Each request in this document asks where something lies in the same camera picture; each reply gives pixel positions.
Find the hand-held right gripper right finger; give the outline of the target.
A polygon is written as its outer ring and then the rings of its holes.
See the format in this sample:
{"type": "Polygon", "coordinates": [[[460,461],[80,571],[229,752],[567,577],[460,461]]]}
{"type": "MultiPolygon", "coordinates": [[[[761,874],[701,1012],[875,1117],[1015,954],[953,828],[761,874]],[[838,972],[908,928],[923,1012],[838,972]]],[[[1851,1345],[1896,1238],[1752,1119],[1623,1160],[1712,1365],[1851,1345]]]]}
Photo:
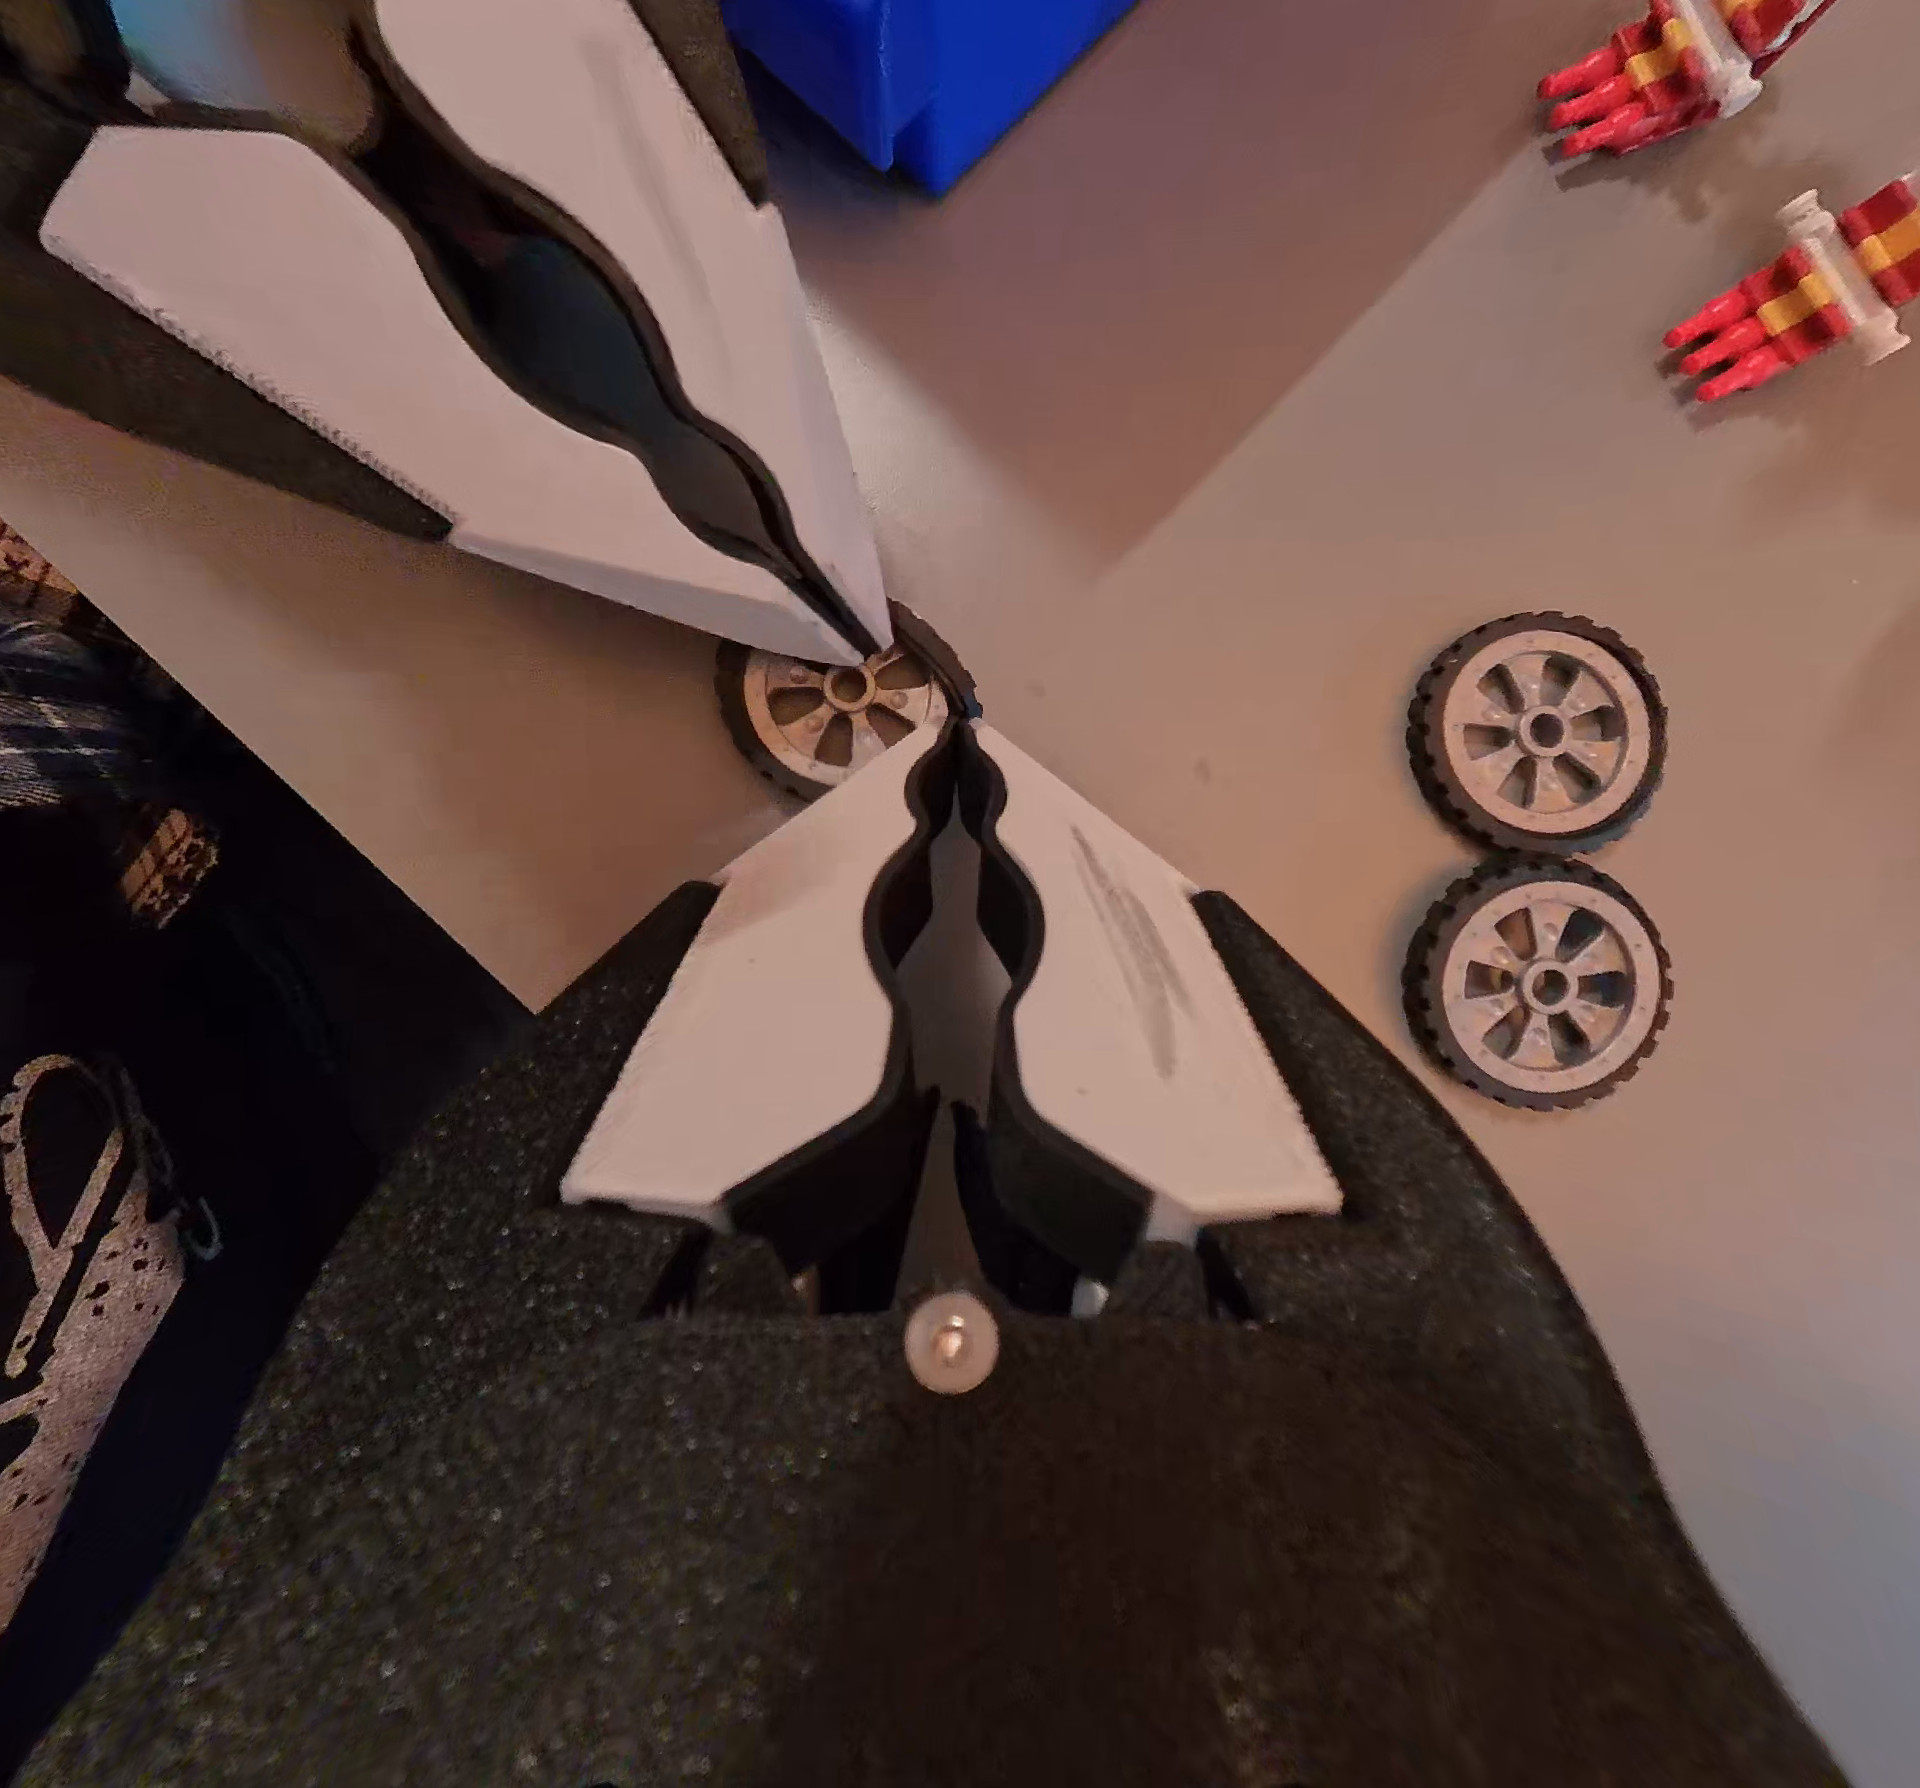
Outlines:
{"type": "Polygon", "coordinates": [[[1337,1218],[1342,1187],[1200,889],[987,722],[955,740],[980,934],[1006,975],[953,1167],[988,1282],[1095,1314],[1139,1248],[1337,1218]]]}

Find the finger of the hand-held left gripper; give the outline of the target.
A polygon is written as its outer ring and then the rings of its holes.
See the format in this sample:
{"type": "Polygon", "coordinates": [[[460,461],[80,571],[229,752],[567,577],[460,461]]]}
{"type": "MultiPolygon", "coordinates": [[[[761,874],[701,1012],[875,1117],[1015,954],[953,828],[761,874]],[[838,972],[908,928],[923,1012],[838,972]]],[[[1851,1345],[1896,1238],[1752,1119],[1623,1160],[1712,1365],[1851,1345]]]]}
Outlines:
{"type": "Polygon", "coordinates": [[[635,0],[370,0],[399,74],[472,157],[583,232],[645,305],[695,423],[770,488],[830,625],[892,634],[873,524],[778,209],[756,200],[635,0]]]}
{"type": "Polygon", "coordinates": [[[873,649],[688,526],[636,450],[513,383],[461,331],[398,219],[298,138],[103,125],[38,239],[434,508],[461,551],[822,664],[873,649]]]}

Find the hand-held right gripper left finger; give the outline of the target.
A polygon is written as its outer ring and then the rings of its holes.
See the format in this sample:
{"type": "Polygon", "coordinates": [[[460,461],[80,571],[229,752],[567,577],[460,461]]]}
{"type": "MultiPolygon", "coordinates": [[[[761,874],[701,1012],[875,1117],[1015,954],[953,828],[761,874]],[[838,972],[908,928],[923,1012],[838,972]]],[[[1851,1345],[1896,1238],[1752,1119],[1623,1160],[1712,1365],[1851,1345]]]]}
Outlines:
{"type": "Polygon", "coordinates": [[[921,728],[725,867],[567,1166],[565,1202],[758,1238],[827,1314],[892,1307],[938,1092],[901,964],[961,728],[921,728]]]}

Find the black rubber toy tyre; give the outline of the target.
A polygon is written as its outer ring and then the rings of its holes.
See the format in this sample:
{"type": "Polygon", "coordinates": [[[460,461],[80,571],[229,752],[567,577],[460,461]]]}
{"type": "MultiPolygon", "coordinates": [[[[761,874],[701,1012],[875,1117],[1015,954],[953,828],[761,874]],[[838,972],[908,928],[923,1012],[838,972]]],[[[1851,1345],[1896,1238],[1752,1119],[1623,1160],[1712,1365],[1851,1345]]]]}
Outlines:
{"type": "Polygon", "coordinates": [[[1658,688],[1657,677],[1653,675],[1644,655],[1632,647],[1620,633],[1597,624],[1588,618],[1567,616],[1564,612],[1525,612],[1518,616],[1508,616],[1480,624],[1472,631],[1460,634],[1446,649],[1439,649],[1428,670],[1421,674],[1415,684],[1414,695],[1406,709],[1405,722],[1405,746],[1411,764],[1414,779],[1420,791],[1428,796],[1428,803],[1437,816],[1448,820],[1456,832],[1475,841],[1488,849],[1508,853],[1508,854],[1528,854],[1528,856],[1582,856],[1592,854],[1598,849],[1620,841],[1629,832],[1637,820],[1645,814],[1654,793],[1658,791],[1667,754],[1669,754],[1669,706],[1658,688]],[[1472,803],[1468,803],[1460,787],[1452,780],[1451,775],[1442,772],[1437,762],[1437,702],[1446,694],[1452,674],[1460,668],[1468,649],[1480,643],[1488,643],[1518,631],[1525,624],[1533,622],[1550,624],[1567,624],[1573,631],[1586,633],[1600,643],[1615,647],[1623,656],[1628,668],[1640,677],[1642,688],[1653,698],[1654,709],[1654,750],[1653,764],[1644,779],[1644,787],[1634,794],[1623,816],[1611,823],[1597,829],[1592,835],[1577,835],[1571,841],[1556,841],[1550,835],[1534,835],[1523,832],[1501,829],[1492,823],[1472,803]]]}
{"type": "MultiPolygon", "coordinates": [[[[949,706],[948,722],[953,719],[961,719],[961,720],[976,719],[980,714],[976,681],[972,677],[972,672],[965,668],[960,655],[951,647],[948,647],[948,640],[911,605],[895,600],[889,602],[889,614],[892,614],[892,640],[885,645],[885,649],[892,647],[895,643],[901,643],[925,658],[926,668],[938,675],[938,680],[948,690],[948,706],[949,706]]],[[[716,691],[716,702],[719,702],[719,716],[735,750],[740,752],[743,762],[750,769],[753,769],[756,775],[765,782],[769,782],[774,791],[781,791],[782,794],[799,803],[810,803],[834,791],[830,789],[811,799],[803,799],[802,794],[788,793],[785,787],[781,787],[781,782],[770,779],[769,770],[758,766],[753,752],[746,746],[743,736],[738,731],[735,716],[730,714],[730,709],[733,702],[730,700],[728,690],[722,685],[730,680],[730,672],[742,662],[747,650],[750,650],[747,647],[735,645],[735,643],[721,643],[716,650],[715,691],[716,691]]]]}

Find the red yellow toy foot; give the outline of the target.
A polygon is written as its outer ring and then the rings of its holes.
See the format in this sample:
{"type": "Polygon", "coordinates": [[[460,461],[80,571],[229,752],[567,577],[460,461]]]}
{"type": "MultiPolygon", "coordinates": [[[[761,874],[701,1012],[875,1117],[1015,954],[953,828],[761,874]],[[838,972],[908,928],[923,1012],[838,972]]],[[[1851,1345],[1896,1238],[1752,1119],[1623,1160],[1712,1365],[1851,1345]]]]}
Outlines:
{"type": "Polygon", "coordinates": [[[1731,120],[1833,0],[1645,0],[1537,89],[1554,158],[1623,158],[1731,120]]]}
{"type": "Polygon", "coordinates": [[[1707,406],[1848,349],[1877,365],[1912,343],[1906,315],[1918,305],[1918,175],[1908,171],[1846,208],[1814,191],[1777,208],[1781,243],[1743,276],[1669,328],[1663,349],[1707,406]]]}

